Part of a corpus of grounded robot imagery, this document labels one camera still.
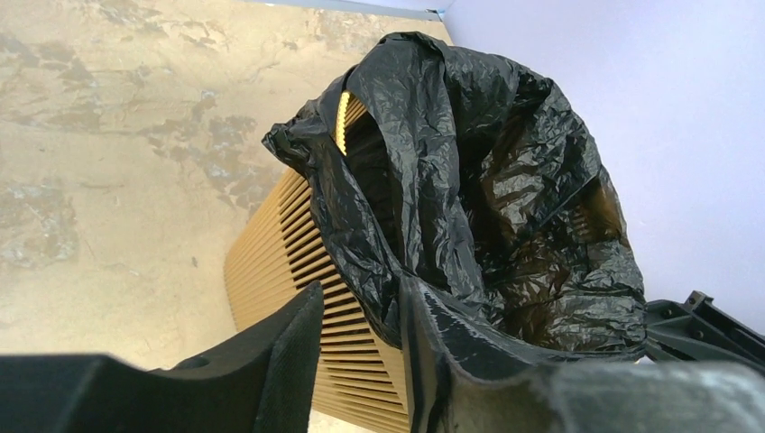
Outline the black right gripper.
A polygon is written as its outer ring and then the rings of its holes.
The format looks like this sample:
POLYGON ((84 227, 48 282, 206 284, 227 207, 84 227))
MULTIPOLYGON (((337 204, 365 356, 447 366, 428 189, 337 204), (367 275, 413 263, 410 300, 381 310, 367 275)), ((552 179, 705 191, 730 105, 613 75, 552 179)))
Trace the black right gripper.
POLYGON ((652 362, 733 362, 764 374, 764 336, 692 291, 683 302, 647 303, 645 355, 652 362))

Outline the black plastic trash bag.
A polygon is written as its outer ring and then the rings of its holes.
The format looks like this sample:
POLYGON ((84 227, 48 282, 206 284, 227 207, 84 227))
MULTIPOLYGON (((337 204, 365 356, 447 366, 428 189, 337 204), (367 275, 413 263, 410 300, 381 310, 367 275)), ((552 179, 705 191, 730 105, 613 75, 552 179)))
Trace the black plastic trash bag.
POLYGON ((644 284, 594 137, 526 66, 394 32, 263 145, 373 331, 401 347, 406 278, 525 345, 634 359, 644 284))

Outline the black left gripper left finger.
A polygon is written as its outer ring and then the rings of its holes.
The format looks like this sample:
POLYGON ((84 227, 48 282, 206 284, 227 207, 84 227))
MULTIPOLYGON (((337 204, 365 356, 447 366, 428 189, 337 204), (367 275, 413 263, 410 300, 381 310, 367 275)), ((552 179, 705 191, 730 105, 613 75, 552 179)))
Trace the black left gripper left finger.
POLYGON ((4 432, 305 432, 324 300, 312 282, 281 309, 170 370, 108 355, 6 355, 4 432))

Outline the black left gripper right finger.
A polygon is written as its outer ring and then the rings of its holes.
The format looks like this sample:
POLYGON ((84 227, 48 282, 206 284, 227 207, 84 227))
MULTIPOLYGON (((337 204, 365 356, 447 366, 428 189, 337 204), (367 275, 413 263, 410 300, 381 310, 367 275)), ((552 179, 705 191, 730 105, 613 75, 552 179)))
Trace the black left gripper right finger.
POLYGON ((413 278, 400 304, 414 432, 764 429, 764 374, 745 365, 542 349, 472 321, 413 278))

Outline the yellow plastic trash bin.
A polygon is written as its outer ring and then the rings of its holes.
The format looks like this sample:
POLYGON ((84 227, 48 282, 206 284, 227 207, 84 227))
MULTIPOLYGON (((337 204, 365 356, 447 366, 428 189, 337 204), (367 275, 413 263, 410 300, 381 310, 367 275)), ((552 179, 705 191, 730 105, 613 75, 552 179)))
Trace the yellow plastic trash bin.
POLYGON ((561 361, 496 331, 505 298, 484 282, 474 235, 455 232, 457 255, 417 271, 400 258, 388 158, 366 106, 341 92, 331 137, 320 145, 326 172, 287 170, 224 265, 235 324, 244 329, 275 318, 306 295, 312 302, 309 347, 282 345, 281 371, 301 360, 311 405, 374 432, 559 432, 563 420, 533 386, 533 365, 561 361), (327 247, 328 230, 312 207, 338 180, 352 192, 348 223, 371 240, 359 246, 373 261, 358 283, 337 267, 341 251, 327 247))

